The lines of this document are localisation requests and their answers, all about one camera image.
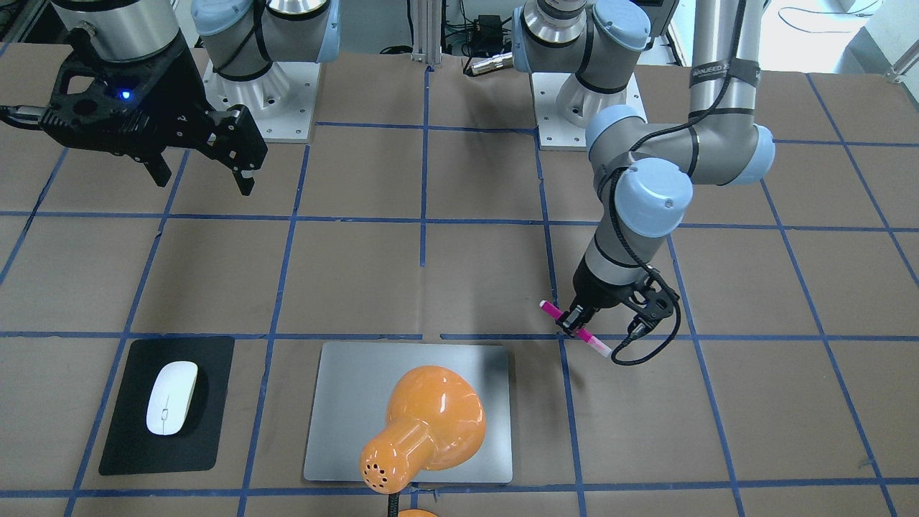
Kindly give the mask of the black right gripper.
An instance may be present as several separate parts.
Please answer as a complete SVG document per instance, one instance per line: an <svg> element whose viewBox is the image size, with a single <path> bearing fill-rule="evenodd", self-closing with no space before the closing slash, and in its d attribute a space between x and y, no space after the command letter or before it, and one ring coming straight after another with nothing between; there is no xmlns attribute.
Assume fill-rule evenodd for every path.
<svg viewBox="0 0 919 517"><path fill-rule="evenodd" d="M71 32L66 40L73 51L39 119L53 140L129 156L158 187L173 177L167 147L194 149L229 168L243 196L252 193L253 173L267 155L265 139L245 105L210 107L181 33L163 49L128 62L104 61L87 32Z"/></svg>

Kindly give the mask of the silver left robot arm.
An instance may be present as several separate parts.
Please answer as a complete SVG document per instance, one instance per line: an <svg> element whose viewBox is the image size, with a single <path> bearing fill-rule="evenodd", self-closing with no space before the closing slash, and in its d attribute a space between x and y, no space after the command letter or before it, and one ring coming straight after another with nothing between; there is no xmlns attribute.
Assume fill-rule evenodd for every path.
<svg viewBox="0 0 919 517"><path fill-rule="evenodd" d="M699 1L682 124L653 124L617 97L652 39L652 21L631 1L528 1L515 10L512 53L525 73L568 73L564 107L576 108L602 217L556 324L577 336L602 309L627 305L633 333L651 331L675 311L673 295L653 290L650 261L685 216L697 185L744 185L767 174L771 131L754 121L760 84L765 1Z"/></svg>

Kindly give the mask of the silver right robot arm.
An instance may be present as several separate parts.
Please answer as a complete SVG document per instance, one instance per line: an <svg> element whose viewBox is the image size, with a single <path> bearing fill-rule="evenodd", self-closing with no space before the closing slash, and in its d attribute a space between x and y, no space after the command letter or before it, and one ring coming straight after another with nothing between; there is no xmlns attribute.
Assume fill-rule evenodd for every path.
<svg viewBox="0 0 919 517"><path fill-rule="evenodd" d="M243 196L267 144L261 122L292 92L283 62L335 61L338 1L194 1L194 28L209 52L207 91L169 1L55 1L72 52L44 108L6 107L72 149L129 157L168 184L168 147L194 149L232 172Z"/></svg>

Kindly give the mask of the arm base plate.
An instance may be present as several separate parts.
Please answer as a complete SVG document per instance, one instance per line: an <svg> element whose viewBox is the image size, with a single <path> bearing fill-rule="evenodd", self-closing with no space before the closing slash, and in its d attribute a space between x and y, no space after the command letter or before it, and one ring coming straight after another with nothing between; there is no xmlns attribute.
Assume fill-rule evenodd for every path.
<svg viewBox="0 0 919 517"><path fill-rule="evenodd" d="M542 150L583 150L589 121L606 107L626 105L646 116L635 76L613 94L588 90L571 73L531 73L531 86Z"/></svg>
<svg viewBox="0 0 919 517"><path fill-rule="evenodd" d="M246 105L267 143L308 144L321 72L319 63L275 62L261 78L234 82L208 62L203 84L207 101L221 111Z"/></svg>

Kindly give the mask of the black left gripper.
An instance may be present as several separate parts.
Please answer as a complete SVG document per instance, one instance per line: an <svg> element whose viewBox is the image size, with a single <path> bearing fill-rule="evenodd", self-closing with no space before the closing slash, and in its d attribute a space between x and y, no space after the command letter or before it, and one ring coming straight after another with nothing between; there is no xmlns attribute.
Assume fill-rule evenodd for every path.
<svg viewBox="0 0 919 517"><path fill-rule="evenodd" d="M556 324L568 335L577 338L591 338L587 324L601 309L610 309L623 304L625 298L633 294L633 284L644 281L648 275L642 271L637 279L626 284L608 284L597 277L582 258L572 278L574 301L569 310L556 318Z"/></svg>

